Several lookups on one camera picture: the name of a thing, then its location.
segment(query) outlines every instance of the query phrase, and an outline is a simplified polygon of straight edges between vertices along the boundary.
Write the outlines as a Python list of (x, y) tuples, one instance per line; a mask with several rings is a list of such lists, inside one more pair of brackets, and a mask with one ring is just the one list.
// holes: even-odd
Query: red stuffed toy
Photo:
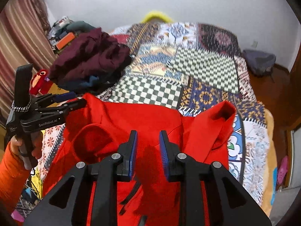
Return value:
[(41, 69), (34, 75), (31, 80), (30, 94), (37, 95), (39, 92), (41, 94), (47, 94), (51, 88), (53, 82), (47, 77), (48, 71), (46, 69)]

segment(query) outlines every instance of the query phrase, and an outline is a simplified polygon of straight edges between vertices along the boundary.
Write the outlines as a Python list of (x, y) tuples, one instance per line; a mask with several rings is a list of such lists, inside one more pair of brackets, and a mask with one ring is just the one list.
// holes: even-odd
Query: silver screw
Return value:
[(183, 159), (186, 159), (187, 155), (184, 154), (184, 153), (178, 153), (178, 158), (183, 160)]
[(83, 162), (83, 161), (80, 161), (80, 162), (78, 162), (77, 164), (76, 164), (76, 167), (77, 168), (83, 168), (85, 166), (85, 163)]
[(215, 161), (215, 162), (213, 162), (213, 166), (214, 166), (215, 168), (221, 168), (221, 167), (222, 167), (222, 164), (221, 164), (219, 161)]
[(111, 157), (112, 157), (112, 159), (117, 160), (117, 159), (119, 159), (121, 157), (121, 155), (118, 154), (118, 153), (115, 153), (115, 154), (112, 154)]

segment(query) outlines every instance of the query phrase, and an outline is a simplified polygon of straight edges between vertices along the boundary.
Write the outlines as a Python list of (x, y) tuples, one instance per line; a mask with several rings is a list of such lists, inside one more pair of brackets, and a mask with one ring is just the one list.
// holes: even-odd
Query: person's hand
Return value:
[[(34, 150), (31, 152), (32, 156), (35, 157), (37, 160), (42, 157), (42, 141), (43, 141), (43, 133), (38, 132), (34, 133), (34, 136), (36, 137), (33, 140)], [(19, 152), (19, 146), (22, 145), (22, 138), (16, 138), (16, 136), (13, 136), (11, 138), (11, 151), (18, 157), (20, 157)]]

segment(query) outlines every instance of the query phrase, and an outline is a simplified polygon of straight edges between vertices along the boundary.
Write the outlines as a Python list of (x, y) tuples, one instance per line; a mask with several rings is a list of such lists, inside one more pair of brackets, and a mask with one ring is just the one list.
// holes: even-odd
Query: striped curtain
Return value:
[(35, 8), (32, 0), (9, 0), (0, 13), (0, 110), (4, 118), (13, 102), (17, 67), (32, 63), (36, 72), (48, 69), (55, 60)]

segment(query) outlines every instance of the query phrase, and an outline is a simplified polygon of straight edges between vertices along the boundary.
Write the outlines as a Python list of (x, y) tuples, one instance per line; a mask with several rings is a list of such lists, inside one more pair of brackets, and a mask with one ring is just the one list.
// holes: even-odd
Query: orange sleeve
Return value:
[(9, 142), (0, 163), (0, 199), (10, 214), (19, 201), (29, 174), (30, 171), (24, 168), (23, 161), (12, 153)]

